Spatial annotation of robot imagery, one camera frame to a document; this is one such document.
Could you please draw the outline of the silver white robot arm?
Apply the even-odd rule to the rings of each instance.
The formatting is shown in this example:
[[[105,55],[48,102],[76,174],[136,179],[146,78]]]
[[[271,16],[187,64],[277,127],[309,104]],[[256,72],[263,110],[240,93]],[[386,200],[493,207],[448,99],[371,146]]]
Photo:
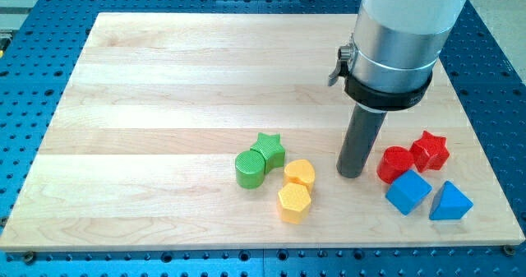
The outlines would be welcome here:
[[[352,75],[387,93],[421,87],[466,0],[362,0]]]

